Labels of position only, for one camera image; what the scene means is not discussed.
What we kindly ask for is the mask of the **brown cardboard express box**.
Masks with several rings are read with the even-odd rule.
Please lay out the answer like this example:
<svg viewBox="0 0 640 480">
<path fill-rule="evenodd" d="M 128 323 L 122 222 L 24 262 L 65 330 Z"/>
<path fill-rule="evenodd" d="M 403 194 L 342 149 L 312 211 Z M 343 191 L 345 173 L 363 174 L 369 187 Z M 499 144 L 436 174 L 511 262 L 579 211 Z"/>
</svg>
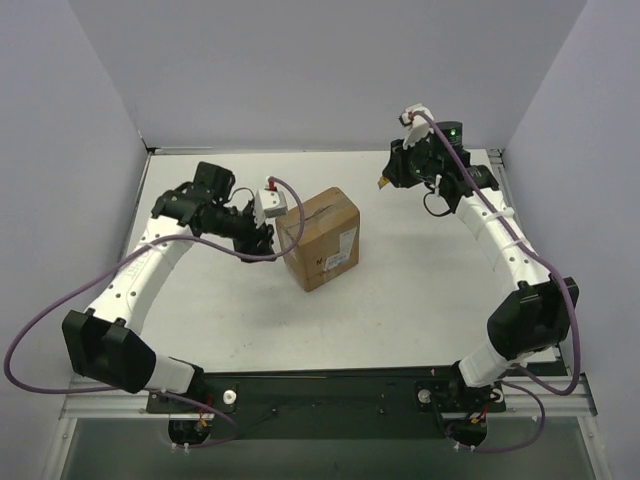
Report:
<svg viewBox="0 0 640 480">
<path fill-rule="evenodd" d="M 335 279 L 360 260 L 360 211 L 338 187 L 278 217 L 276 232 L 289 271 L 307 292 Z"/>
</svg>

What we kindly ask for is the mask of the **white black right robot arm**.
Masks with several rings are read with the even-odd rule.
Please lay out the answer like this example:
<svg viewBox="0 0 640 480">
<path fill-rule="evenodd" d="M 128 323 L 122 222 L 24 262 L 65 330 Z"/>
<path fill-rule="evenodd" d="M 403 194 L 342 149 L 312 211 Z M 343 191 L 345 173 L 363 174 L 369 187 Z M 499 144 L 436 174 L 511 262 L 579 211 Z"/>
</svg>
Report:
<svg viewBox="0 0 640 480">
<path fill-rule="evenodd" d="M 461 123 L 436 122 L 418 108 L 399 122 L 406 133 L 391 143 L 380 185 L 422 184 L 442 199 L 507 291 L 487 321 L 484 342 L 453 367 L 458 388 L 488 387 L 533 354 L 576 335 L 578 287 L 535 252 L 491 168 L 473 163 L 463 147 Z"/>
</svg>

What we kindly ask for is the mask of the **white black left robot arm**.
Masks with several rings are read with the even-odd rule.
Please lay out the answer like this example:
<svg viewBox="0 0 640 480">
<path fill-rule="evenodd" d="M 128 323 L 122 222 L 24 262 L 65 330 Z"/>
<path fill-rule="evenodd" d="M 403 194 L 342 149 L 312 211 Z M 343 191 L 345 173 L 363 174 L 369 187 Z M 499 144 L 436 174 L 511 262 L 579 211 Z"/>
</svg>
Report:
<svg viewBox="0 0 640 480">
<path fill-rule="evenodd" d="M 244 261 L 273 255 L 268 219 L 287 211 L 274 183 L 257 190 L 243 209 L 231 205 L 235 176 L 201 162 L 192 180 L 165 191 L 151 210 L 135 257 L 120 268 L 83 312 L 71 311 L 62 332 L 75 373 L 129 393 L 169 391 L 183 411 L 204 402 L 200 367 L 155 352 L 141 338 L 146 316 L 178 261 L 197 239 L 232 241 Z"/>
</svg>

